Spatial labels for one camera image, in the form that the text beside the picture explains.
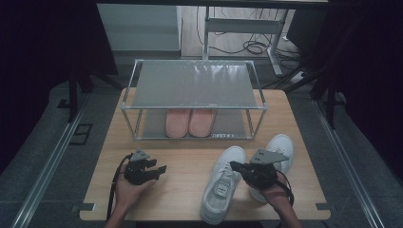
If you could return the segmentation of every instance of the gray floor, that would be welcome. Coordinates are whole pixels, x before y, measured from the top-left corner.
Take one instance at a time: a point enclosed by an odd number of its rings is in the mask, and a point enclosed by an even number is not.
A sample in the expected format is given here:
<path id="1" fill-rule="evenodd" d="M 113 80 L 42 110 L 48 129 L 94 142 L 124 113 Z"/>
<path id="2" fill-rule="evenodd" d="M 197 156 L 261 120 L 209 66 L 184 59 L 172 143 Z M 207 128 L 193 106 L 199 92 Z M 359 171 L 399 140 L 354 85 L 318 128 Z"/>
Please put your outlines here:
<path id="1" fill-rule="evenodd" d="M 266 60 L 257 60 L 256 68 L 262 83 L 277 78 Z M 125 85 L 121 74 L 113 79 Z M 120 91 L 93 78 L 95 90 L 89 94 L 80 124 L 92 124 L 85 145 L 69 145 L 48 188 L 41 198 L 29 227 L 103 227 L 103 221 L 87 222 L 79 218 L 89 185 L 106 136 Z M 326 133 L 320 115 L 310 99 L 306 85 L 290 94 L 288 99 L 322 186 L 332 216 L 327 220 L 304 220 L 304 227 L 372 227 L 360 197 L 343 170 L 342 162 Z M 0 177 L 0 227 L 10 227 L 35 183 L 49 154 L 67 127 L 68 110 L 57 108 L 67 99 L 67 84 L 53 88 L 42 119 L 21 150 Z M 335 112 L 335 133 L 342 142 L 353 167 L 368 192 L 384 227 L 403 227 L 403 189 L 388 166 L 378 156 L 339 105 Z M 72 142 L 79 142 L 73 137 Z M 275 227 L 277 221 L 262 221 L 264 227 Z M 125 227 L 135 227 L 127 222 Z"/>

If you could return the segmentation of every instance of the shoe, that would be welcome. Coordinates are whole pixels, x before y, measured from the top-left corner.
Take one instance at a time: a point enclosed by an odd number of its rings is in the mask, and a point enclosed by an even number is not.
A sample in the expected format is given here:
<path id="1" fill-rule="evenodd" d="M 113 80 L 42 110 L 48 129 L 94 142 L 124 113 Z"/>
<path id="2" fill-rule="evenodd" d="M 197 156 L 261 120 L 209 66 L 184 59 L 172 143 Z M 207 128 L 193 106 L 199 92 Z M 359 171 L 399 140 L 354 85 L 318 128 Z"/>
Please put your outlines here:
<path id="1" fill-rule="evenodd" d="M 245 160 L 245 152 L 239 146 L 229 147 L 217 160 L 201 200 L 201 219 L 205 222 L 217 225 L 224 220 L 241 178 L 229 162 L 245 163 Z"/>
<path id="2" fill-rule="evenodd" d="M 273 163 L 278 171 L 286 174 L 288 170 L 290 170 L 294 159 L 294 146 L 290 137 L 284 134 L 278 134 L 267 144 L 265 149 L 270 152 L 281 153 L 288 158 L 286 161 Z M 249 193 L 255 200 L 261 203 L 267 203 L 264 196 L 257 189 L 250 187 Z"/>
<path id="3" fill-rule="evenodd" d="M 168 109 L 165 131 L 169 138 L 181 138 L 187 134 L 190 109 Z"/>
<path id="4" fill-rule="evenodd" d="M 216 109 L 193 109 L 189 121 L 189 133 L 194 137 L 207 137 L 213 129 Z"/>

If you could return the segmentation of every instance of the wooden table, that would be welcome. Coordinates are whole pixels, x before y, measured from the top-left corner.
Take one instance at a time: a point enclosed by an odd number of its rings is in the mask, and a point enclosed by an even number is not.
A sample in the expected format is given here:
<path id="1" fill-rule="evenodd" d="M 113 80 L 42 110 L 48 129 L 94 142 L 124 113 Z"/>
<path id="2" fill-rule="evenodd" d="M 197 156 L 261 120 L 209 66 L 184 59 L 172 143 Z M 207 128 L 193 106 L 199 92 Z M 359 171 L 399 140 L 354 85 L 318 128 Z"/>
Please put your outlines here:
<path id="1" fill-rule="evenodd" d="M 84 203 L 94 203 L 92 211 L 81 211 L 83 220 L 105 220 L 111 180 L 119 162 L 141 147 L 157 166 L 167 165 L 166 173 L 145 192 L 126 219 L 137 221 L 201 220 L 202 194 L 211 170 L 220 154 L 232 145 L 241 146 L 249 160 L 258 148 L 277 134 L 288 135 L 295 148 L 295 159 L 287 177 L 295 194 L 294 208 L 300 219 L 328 219 L 329 210 L 317 210 L 317 203 L 326 203 L 317 174 L 285 93 L 263 90 L 269 109 L 253 141 L 133 141 L 120 109 L 123 95 L 116 107 L 97 162 Z M 278 219 L 268 204 L 261 204 L 249 194 L 248 185 L 241 180 L 225 220 Z"/>

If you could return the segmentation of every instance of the white sneaker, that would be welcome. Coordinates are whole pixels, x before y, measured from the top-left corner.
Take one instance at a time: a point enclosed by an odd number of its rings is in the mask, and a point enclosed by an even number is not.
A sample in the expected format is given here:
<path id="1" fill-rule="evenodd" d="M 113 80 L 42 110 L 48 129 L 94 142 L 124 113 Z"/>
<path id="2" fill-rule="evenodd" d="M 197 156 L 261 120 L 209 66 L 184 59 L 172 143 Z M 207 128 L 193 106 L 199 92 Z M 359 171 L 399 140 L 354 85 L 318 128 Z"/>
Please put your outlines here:
<path id="1" fill-rule="evenodd" d="M 286 174 L 288 170 L 290 170 L 294 160 L 294 146 L 290 137 L 284 134 L 278 134 L 273 137 L 273 139 L 269 143 L 267 143 L 265 149 L 271 152 L 281 153 L 288 158 L 288 160 L 286 161 L 273 163 L 278 171 Z M 262 196 L 261 193 L 255 188 L 249 188 L 249 192 L 255 200 L 262 203 L 267 203 L 264 196 Z"/>
<path id="2" fill-rule="evenodd" d="M 201 218 L 205 222 L 217 225 L 224 220 L 241 178 L 229 162 L 245 163 L 245 160 L 245 152 L 239 146 L 229 147 L 217 160 L 201 200 Z"/>

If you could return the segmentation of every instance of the pink slipper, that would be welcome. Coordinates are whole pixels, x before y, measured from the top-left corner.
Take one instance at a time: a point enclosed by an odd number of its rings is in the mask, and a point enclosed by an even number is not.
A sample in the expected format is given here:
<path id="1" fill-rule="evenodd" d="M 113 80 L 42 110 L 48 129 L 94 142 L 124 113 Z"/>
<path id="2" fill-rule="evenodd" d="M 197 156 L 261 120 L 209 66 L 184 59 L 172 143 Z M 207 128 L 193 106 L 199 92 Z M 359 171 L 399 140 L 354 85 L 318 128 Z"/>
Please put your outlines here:
<path id="1" fill-rule="evenodd" d="M 166 114 L 166 135 L 181 138 L 187 134 L 190 109 L 168 109 Z"/>
<path id="2" fill-rule="evenodd" d="M 216 113 L 216 109 L 193 109 L 189 122 L 189 133 L 195 137 L 210 135 Z"/>

